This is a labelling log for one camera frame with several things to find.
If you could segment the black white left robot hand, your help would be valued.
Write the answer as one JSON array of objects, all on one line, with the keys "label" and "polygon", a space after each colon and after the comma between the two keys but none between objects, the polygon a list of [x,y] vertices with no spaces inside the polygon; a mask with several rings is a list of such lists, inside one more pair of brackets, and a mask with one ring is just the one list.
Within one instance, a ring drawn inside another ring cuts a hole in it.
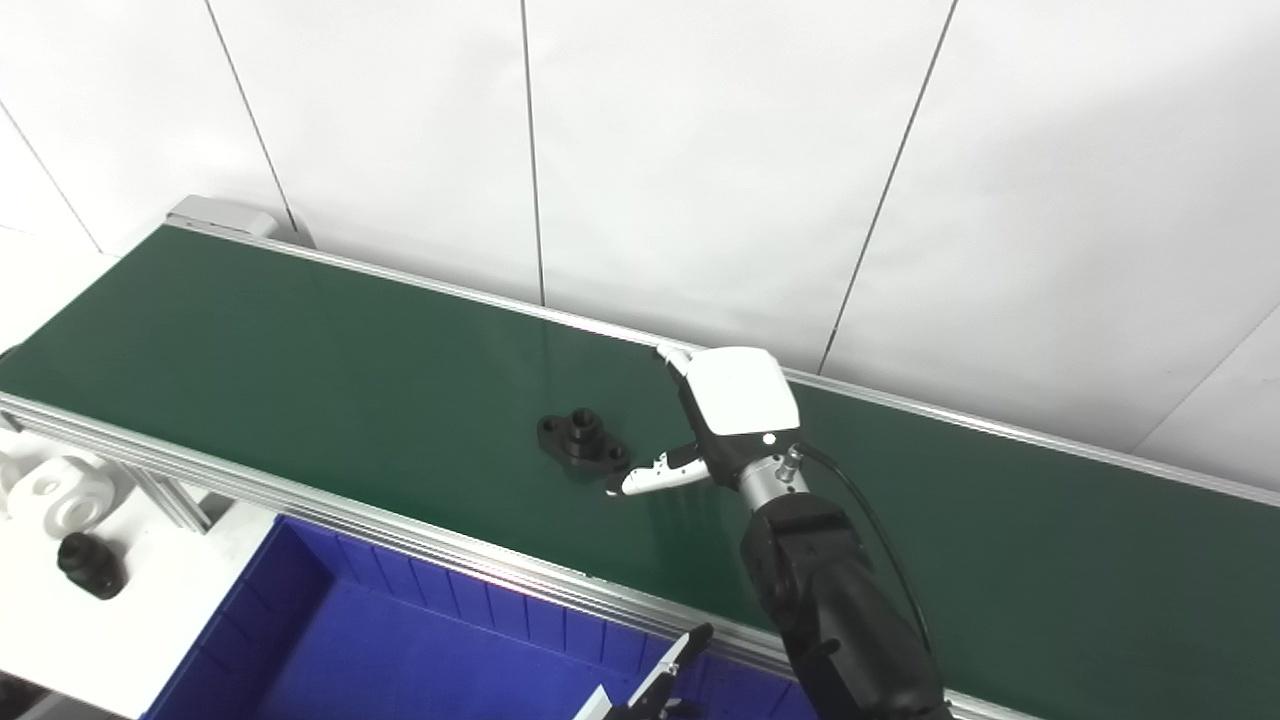
[{"label": "black white left robot hand", "polygon": [[707,650],[716,629],[703,623],[685,632],[658,659],[653,669],[626,700],[614,702],[604,685],[598,685],[573,719],[703,719],[696,702],[673,696],[682,670],[691,667]]}]

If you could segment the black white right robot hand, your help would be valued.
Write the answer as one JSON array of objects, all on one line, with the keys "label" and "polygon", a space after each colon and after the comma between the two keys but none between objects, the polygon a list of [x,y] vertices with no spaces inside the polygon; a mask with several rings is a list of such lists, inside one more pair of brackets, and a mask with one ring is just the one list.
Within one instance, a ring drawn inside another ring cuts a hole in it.
[{"label": "black white right robot hand", "polygon": [[694,433],[611,480],[609,496],[639,496],[703,480],[737,492],[751,511],[773,498],[809,491],[801,473],[801,423],[794,392],[776,357],[758,347],[687,351],[658,345]]}]

